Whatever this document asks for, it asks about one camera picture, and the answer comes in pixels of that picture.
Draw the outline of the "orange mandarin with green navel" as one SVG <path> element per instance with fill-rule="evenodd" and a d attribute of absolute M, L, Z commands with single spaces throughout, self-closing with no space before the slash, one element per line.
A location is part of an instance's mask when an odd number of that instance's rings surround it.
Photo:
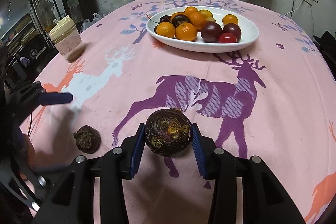
<path fill-rule="evenodd" d="M 168 22 L 163 22 L 158 25 L 157 28 L 158 35 L 173 38 L 175 36 L 175 27 Z"/>

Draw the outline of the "dark cherry round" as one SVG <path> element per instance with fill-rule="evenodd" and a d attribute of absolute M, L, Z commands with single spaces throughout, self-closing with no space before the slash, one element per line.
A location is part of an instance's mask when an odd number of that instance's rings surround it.
<path fill-rule="evenodd" d="M 160 17 L 159 23 L 163 23 L 163 22 L 171 23 L 171 16 L 164 15 L 164 16 Z"/>

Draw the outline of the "dark cherry with stem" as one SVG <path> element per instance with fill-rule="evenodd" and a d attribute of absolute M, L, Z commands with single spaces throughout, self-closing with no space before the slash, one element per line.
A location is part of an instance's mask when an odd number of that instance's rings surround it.
<path fill-rule="evenodd" d="M 187 15 L 177 15 L 172 22 L 172 25 L 177 28 L 182 23 L 190 23 L 189 17 Z"/>

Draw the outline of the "rough-skinned orange mandarin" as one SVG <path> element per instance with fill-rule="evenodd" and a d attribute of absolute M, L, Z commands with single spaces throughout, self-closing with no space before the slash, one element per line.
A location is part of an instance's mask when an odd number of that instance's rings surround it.
<path fill-rule="evenodd" d="M 177 28 L 175 29 L 175 37 L 178 40 L 184 40 L 184 41 L 194 41 L 197 37 L 198 30 L 195 28 L 194 25 L 184 22 L 181 23 Z"/>

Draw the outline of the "red cherry tomato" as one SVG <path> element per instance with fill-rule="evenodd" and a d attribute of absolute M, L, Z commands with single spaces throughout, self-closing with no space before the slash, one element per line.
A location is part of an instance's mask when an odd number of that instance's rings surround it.
<path fill-rule="evenodd" d="M 218 38 L 218 42 L 219 43 L 236 43 L 237 42 L 237 38 L 234 34 L 229 33 L 229 32 L 225 32 L 222 33 L 219 38 Z"/>

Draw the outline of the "dark purple plum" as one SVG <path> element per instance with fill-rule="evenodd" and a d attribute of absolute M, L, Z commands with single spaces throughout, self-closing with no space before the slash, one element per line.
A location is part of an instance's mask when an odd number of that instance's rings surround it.
<path fill-rule="evenodd" d="M 231 33 L 236 37 L 236 40 L 239 42 L 242 37 L 242 31 L 237 24 L 228 23 L 223 27 L 223 33 Z"/>
<path fill-rule="evenodd" d="M 205 26 L 201 29 L 201 37 L 207 43 L 216 43 L 221 34 L 222 28 L 215 22 L 206 22 Z"/>

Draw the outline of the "small yellow kumquat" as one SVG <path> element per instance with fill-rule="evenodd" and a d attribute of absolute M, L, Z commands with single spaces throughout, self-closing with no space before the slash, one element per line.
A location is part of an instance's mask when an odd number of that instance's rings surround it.
<path fill-rule="evenodd" d="M 202 9 L 202 10 L 199 10 L 198 12 L 199 12 L 204 18 L 210 18 L 210 17 L 213 17 L 213 14 L 212 14 L 209 10 Z"/>

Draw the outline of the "yellow-green small fruit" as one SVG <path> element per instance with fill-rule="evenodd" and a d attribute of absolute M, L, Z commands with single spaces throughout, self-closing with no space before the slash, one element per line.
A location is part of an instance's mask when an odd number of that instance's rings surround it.
<path fill-rule="evenodd" d="M 217 22 L 216 19 L 213 18 L 213 17 L 208 17 L 208 18 L 206 18 L 206 21 L 207 21 L 207 22 L 215 22 L 215 23 Z"/>

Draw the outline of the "yellow tomato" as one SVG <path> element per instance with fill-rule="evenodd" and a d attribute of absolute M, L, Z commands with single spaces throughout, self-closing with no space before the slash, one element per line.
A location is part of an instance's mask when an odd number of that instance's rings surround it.
<path fill-rule="evenodd" d="M 222 23 L 223 23 L 224 26 L 226 24 L 230 24 L 230 23 L 238 25 L 239 24 L 239 20 L 238 20 L 238 18 L 235 15 L 233 15 L 233 14 L 227 14 L 227 15 L 225 15 L 222 18 Z"/>

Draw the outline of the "jar with cream lid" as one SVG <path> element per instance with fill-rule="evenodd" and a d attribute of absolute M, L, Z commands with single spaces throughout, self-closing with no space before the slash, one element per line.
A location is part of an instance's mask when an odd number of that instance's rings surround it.
<path fill-rule="evenodd" d="M 69 62 L 74 62 L 84 52 L 84 44 L 71 17 L 66 15 L 49 32 L 50 39 L 58 52 Z"/>

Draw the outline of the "pink deer-print tablecloth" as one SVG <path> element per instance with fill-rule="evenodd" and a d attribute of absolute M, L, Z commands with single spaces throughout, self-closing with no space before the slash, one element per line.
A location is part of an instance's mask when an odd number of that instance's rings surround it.
<path fill-rule="evenodd" d="M 237 12 L 259 29 L 236 56 L 182 51 L 146 30 L 148 17 L 187 6 Z M 234 156 L 260 156 L 307 223 L 335 195 L 335 79 L 306 32 L 293 20 L 235 0 L 137 0 L 81 34 L 78 61 L 57 55 L 38 80 L 70 92 L 69 105 L 43 106 L 21 126 L 35 166 L 68 165 L 80 154 L 81 126 L 101 136 L 96 156 L 119 146 L 157 109 L 185 112 L 205 136 Z"/>

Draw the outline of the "white oval plate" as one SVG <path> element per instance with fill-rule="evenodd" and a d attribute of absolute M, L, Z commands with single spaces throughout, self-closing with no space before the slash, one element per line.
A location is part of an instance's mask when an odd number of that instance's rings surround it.
<path fill-rule="evenodd" d="M 242 50 L 259 37 L 256 24 L 246 17 L 206 6 L 160 12 L 148 18 L 146 30 L 167 46 L 201 53 Z"/>

